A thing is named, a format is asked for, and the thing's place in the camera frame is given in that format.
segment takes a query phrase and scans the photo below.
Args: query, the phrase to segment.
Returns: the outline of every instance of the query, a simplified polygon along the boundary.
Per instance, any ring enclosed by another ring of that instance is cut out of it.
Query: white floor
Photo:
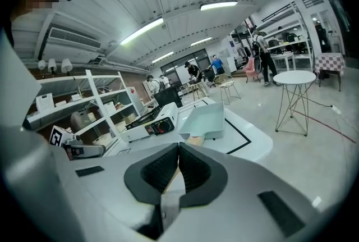
[[[342,91],[338,80],[331,76],[322,82],[321,88],[314,83],[309,98],[325,105],[335,105],[342,116],[356,129],[359,125],[359,70],[346,69],[342,77]],[[330,127],[309,120],[308,136],[275,132],[282,88],[273,84],[265,88],[264,82],[235,78],[235,86],[241,100],[231,98],[226,106],[234,113],[251,122],[273,139],[273,150],[259,163],[305,194],[323,210],[340,201],[351,185],[359,161],[359,137],[345,120],[332,108],[309,101],[309,116],[338,130],[356,143],[343,137]],[[220,101],[220,89],[210,88],[210,98]],[[192,94],[185,95],[182,103],[193,101]],[[297,111],[303,112],[303,105]],[[304,116],[295,114],[302,124]],[[300,131],[293,120],[283,130]]]

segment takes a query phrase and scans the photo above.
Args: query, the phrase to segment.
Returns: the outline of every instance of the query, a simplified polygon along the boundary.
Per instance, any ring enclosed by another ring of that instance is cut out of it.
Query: person in blue shirt
[[[220,60],[219,58],[217,58],[217,56],[212,56],[213,57],[213,62],[211,63],[211,65],[207,68],[210,69],[212,66],[215,66],[215,69],[217,70],[217,74],[223,74],[224,73],[224,69],[223,69],[223,62],[222,60]]]

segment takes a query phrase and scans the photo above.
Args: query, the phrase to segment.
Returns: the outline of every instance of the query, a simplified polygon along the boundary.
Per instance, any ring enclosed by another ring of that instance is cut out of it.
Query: red cable
[[[335,128],[332,128],[332,127],[329,126],[328,124],[325,124],[325,123],[323,123],[323,122],[321,122],[321,121],[319,121],[319,120],[317,120],[317,119],[315,119],[315,118],[313,118],[313,117],[307,116],[307,115],[305,115],[305,114],[303,114],[303,113],[301,113],[301,112],[299,112],[299,111],[294,110],[294,112],[297,112],[297,113],[301,114],[302,116],[306,116],[306,117],[308,117],[308,118],[310,118],[310,119],[312,119],[312,120],[314,120],[314,121],[316,121],[316,122],[318,122],[318,123],[320,123],[320,124],[323,124],[324,126],[326,126],[326,127],[330,128],[330,129],[334,130],[336,133],[339,133],[340,135],[343,135],[346,139],[350,140],[352,143],[357,144],[353,139],[351,139],[350,137],[348,137],[348,136],[346,136],[345,134],[341,133],[340,131],[336,130]]]

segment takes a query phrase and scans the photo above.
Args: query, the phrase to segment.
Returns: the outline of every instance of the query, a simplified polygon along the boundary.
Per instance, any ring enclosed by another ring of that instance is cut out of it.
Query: shelf unit
[[[257,26],[257,29],[260,31],[264,31],[266,28],[269,28],[271,25],[275,24],[276,22],[280,22],[281,20],[284,20],[284,19],[292,16],[292,19],[290,19],[289,21],[287,20],[283,24],[284,27],[282,29],[274,30],[274,31],[273,31],[273,29],[271,29],[270,30],[271,32],[269,34],[267,34],[266,36],[264,36],[264,38],[270,38],[271,36],[282,33],[288,29],[299,27],[302,30],[302,35],[303,35],[302,39],[297,42],[291,42],[289,44],[281,44],[281,45],[277,45],[275,47],[270,47],[270,48],[268,48],[268,50],[279,48],[279,47],[285,47],[287,45],[292,45],[292,44],[297,44],[297,43],[306,43],[308,54],[295,55],[295,58],[296,59],[309,59],[310,68],[312,69],[312,53],[311,53],[312,50],[310,49],[310,46],[309,46],[309,37],[308,37],[307,29],[305,27],[304,20],[294,2],[288,4],[287,6],[285,6],[285,8],[286,9],[283,10],[282,12],[270,17],[264,23]]]
[[[56,125],[56,122],[71,116],[71,114],[76,111],[82,111],[88,109],[89,107],[96,106],[100,110],[102,117],[97,118],[91,124],[85,126],[77,132],[74,132],[74,134],[84,135],[90,129],[96,130],[96,126],[99,126],[99,124],[106,123],[109,133],[112,133],[111,141],[108,145],[105,145],[108,150],[113,145],[121,141],[120,134],[117,131],[111,117],[121,113],[125,109],[127,109],[127,112],[129,111],[130,113],[134,113],[136,117],[139,116],[139,112],[128,93],[128,89],[120,72],[118,72],[118,75],[92,75],[90,70],[86,70],[86,75],[55,77],[39,80],[38,82],[42,85],[38,96],[52,93],[53,98],[62,99],[62,97],[67,97],[65,100],[68,100],[69,95],[80,93],[83,98],[27,116],[27,120],[30,123],[31,128],[35,131],[40,131],[45,127]],[[112,113],[108,113],[104,104],[111,100],[121,102],[124,106]]]

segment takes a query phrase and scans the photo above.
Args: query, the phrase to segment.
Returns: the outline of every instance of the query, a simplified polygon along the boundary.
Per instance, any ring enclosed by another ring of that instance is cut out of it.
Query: air conditioner
[[[59,28],[50,29],[47,42],[81,47],[90,51],[99,51],[101,49],[101,42],[81,34]]]
[[[61,62],[64,58],[72,63],[89,63],[101,55],[101,42],[68,30],[51,28],[42,59],[54,58]]]

